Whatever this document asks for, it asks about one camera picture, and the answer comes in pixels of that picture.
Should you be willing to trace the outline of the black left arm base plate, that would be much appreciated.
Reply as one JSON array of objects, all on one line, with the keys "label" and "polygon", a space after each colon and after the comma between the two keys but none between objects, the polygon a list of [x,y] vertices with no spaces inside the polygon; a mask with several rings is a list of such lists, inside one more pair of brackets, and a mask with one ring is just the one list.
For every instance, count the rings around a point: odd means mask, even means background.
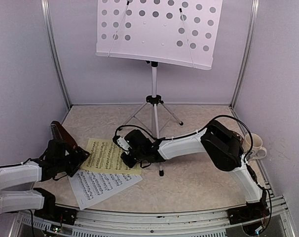
[{"label": "black left arm base plate", "polygon": [[61,224],[74,225],[78,211],[72,208],[55,206],[53,210],[35,210],[34,215]]}]

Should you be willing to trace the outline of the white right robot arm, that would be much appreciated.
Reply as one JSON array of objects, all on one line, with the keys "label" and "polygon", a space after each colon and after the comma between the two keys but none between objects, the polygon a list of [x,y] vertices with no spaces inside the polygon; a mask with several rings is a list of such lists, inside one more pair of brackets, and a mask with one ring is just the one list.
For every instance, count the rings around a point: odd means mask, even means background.
[{"label": "white right robot arm", "polygon": [[272,212],[271,196],[257,180],[242,147],[241,137],[212,118],[203,128],[173,138],[146,137],[146,130],[134,126],[125,137],[114,135],[113,142],[123,149],[121,159],[132,168],[137,163],[161,163],[175,157],[207,153],[215,167],[228,172],[239,185],[246,200],[244,215],[255,219],[260,213]]}]

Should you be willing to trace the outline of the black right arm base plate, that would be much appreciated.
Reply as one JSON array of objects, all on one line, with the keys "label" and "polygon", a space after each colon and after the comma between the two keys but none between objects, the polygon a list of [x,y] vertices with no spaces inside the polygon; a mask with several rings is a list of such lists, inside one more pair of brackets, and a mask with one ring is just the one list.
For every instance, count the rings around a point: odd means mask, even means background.
[{"label": "black right arm base plate", "polygon": [[236,207],[227,210],[229,223],[231,225],[249,222],[268,216],[270,211],[268,208],[259,207]]}]

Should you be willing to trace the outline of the white perforated music stand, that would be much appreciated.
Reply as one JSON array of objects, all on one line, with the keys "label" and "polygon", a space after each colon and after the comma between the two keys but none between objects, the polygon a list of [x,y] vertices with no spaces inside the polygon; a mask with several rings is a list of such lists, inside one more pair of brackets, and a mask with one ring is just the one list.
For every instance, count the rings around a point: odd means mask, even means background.
[{"label": "white perforated music stand", "polygon": [[151,65],[153,137],[159,136],[157,68],[160,63],[208,71],[222,10],[220,0],[100,0],[96,55]]}]

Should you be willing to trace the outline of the yellow sheet music page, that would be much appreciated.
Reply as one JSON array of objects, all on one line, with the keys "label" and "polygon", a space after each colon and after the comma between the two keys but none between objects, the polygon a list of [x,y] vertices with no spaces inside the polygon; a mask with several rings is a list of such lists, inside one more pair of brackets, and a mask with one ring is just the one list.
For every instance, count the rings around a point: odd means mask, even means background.
[{"label": "yellow sheet music page", "polygon": [[140,165],[129,168],[121,159],[123,150],[112,140],[89,138],[86,150],[90,153],[81,169],[106,174],[141,175]]}]

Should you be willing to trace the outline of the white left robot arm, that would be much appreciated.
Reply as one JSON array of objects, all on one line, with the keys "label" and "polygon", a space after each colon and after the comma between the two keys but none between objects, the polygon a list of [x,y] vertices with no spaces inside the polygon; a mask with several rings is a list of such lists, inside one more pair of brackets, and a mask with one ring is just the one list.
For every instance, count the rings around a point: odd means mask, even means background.
[{"label": "white left robot arm", "polygon": [[56,180],[59,173],[73,177],[90,153],[62,140],[50,140],[44,153],[19,164],[0,166],[0,214],[33,209],[35,215],[57,219],[61,209],[55,196],[42,189],[12,191],[11,187],[27,183]]}]

